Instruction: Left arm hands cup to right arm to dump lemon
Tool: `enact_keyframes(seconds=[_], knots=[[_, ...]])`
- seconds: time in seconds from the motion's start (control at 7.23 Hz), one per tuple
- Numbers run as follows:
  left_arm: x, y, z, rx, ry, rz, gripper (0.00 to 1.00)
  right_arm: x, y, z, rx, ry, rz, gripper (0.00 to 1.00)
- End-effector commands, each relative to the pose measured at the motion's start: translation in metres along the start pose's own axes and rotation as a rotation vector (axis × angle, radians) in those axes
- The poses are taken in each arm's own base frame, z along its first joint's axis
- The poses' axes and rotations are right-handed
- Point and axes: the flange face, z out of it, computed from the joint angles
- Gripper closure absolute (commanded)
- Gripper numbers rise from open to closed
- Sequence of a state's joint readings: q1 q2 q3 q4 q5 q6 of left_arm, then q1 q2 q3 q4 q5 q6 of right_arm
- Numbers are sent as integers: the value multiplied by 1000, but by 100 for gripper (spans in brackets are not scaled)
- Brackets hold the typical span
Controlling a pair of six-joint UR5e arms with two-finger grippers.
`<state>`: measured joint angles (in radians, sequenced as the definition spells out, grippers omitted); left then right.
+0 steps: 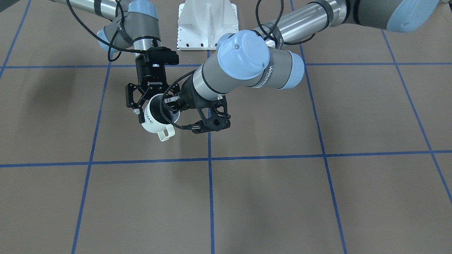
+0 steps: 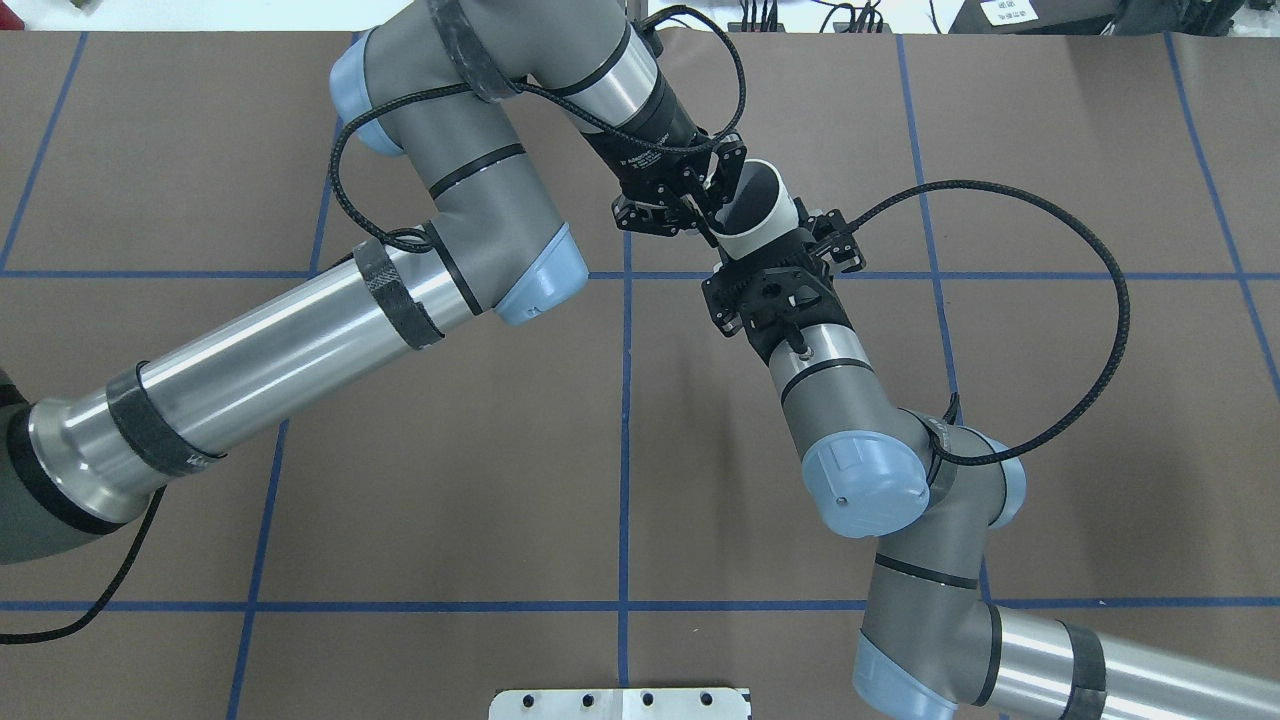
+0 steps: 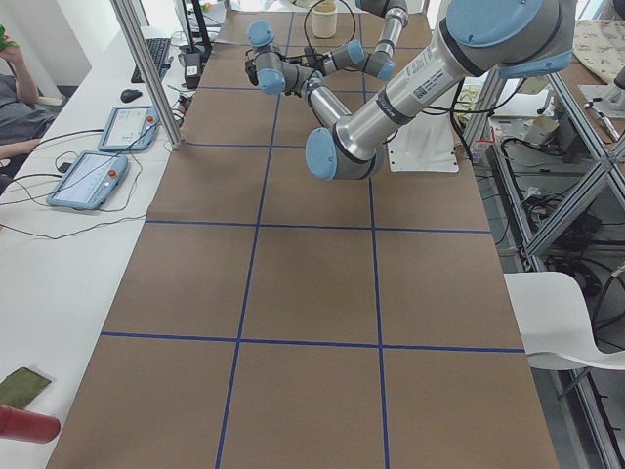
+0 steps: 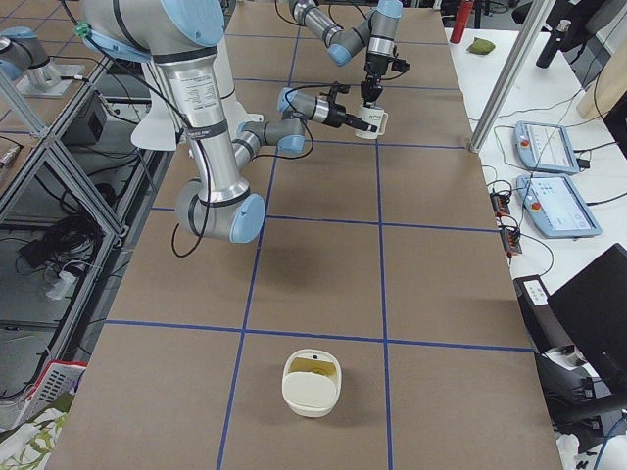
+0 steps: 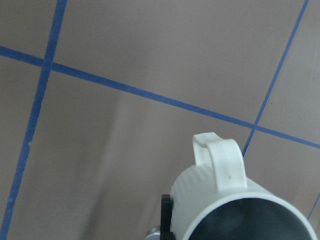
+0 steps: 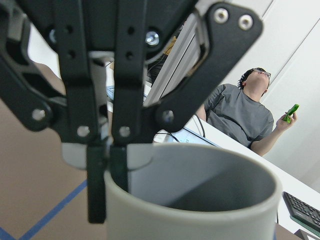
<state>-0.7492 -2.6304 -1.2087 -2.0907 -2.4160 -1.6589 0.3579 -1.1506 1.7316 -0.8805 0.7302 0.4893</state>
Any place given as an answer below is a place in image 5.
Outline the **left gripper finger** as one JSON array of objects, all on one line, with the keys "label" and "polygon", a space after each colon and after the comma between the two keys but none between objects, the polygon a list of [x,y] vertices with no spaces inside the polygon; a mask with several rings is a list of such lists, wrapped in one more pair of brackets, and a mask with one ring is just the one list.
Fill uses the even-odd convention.
[{"label": "left gripper finger", "polygon": [[171,231],[173,200],[169,194],[161,196],[160,211],[160,240],[174,240],[175,235]]}]

